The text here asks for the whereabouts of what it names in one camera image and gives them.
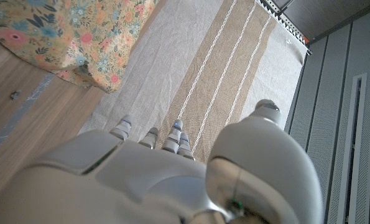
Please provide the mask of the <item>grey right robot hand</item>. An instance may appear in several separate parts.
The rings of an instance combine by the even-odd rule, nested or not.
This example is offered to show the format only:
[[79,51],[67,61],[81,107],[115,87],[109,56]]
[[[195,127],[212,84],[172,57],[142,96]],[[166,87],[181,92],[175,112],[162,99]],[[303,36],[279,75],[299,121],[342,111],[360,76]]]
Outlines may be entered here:
[[85,132],[29,162],[0,191],[0,223],[322,223],[315,167],[261,100],[225,126],[206,164],[177,120],[162,147],[132,119]]

